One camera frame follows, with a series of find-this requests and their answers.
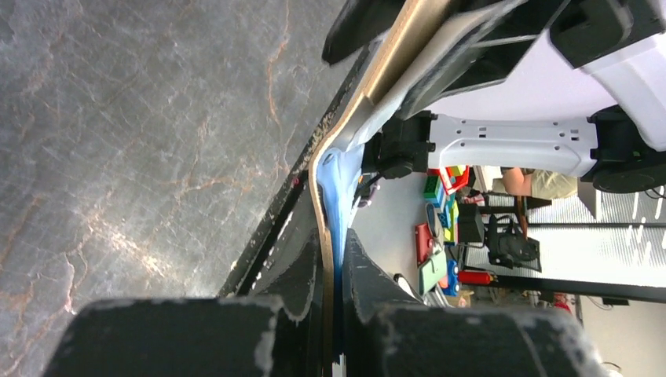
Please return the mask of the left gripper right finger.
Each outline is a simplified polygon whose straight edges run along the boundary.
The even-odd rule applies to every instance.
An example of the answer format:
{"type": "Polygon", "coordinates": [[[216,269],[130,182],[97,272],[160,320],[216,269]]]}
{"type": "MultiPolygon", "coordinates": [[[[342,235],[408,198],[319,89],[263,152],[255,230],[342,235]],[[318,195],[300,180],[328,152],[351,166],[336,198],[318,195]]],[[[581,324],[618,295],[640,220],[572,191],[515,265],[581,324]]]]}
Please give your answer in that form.
{"type": "Polygon", "coordinates": [[[401,289],[354,231],[342,265],[349,376],[605,376],[580,324],[560,309],[437,308],[401,289]]]}

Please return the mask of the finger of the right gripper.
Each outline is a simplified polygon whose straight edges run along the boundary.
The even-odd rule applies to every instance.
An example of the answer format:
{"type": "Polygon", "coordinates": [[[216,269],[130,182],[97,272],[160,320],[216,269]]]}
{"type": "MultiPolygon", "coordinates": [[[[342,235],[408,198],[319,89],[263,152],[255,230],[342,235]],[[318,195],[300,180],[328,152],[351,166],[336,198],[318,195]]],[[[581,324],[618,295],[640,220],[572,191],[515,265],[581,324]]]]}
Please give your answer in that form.
{"type": "Polygon", "coordinates": [[[433,63],[397,110],[408,119],[434,102],[504,82],[566,1],[462,1],[428,45],[433,63]]]}
{"type": "Polygon", "coordinates": [[[392,26],[403,5],[403,0],[346,1],[327,33],[323,61],[337,64],[380,36],[392,26]]]}

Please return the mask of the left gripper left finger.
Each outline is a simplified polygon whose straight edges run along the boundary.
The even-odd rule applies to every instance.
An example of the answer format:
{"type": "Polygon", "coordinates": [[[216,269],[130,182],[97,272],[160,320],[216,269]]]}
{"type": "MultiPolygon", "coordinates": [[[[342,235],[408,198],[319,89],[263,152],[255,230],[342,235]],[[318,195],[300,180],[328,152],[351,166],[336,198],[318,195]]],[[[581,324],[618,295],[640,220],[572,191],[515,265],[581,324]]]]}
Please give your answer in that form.
{"type": "Polygon", "coordinates": [[[47,376],[321,376],[320,242],[311,232],[255,292],[90,303],[47,376]]]}

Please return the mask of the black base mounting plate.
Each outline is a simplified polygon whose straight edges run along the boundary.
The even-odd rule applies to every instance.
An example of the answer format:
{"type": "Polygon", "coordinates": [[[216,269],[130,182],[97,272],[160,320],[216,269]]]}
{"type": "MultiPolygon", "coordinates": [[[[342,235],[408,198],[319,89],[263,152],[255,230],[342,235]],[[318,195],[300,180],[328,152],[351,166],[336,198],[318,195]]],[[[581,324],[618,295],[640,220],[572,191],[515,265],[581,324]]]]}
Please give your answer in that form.
{"type": "Polygon", "coordinates": [[[333,127],[336,117],[343,113],[344,107],[349,102],[353,90],[360,82],[360,77],[376,50],[377,48],[373,45],[365,46],[360,49],[353,60],[353,65],[328,109],[287,174],[284,183],[273,197],[236,264],[231,268],[227,280],[218,292],[219,298],[245,295],[252,290],[257,276],[265,268],[266,261],[270,258],[271,251],[280,238],[280,232],[286,225],[287,218],[307,188],[308,165],[314,150],[333,127]]]}

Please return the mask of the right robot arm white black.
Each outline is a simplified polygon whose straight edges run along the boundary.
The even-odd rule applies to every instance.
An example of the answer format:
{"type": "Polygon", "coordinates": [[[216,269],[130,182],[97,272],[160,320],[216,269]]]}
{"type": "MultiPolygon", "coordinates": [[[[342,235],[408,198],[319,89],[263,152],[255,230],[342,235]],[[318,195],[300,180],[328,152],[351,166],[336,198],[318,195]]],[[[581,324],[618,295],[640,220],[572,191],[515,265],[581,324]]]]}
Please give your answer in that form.
{"type": "Polygon", "coordinates": [[[363,47],[322,167],[524,167],[611,193],[665,183],[662,1],[348,1],[322,57],[363,47]]]}

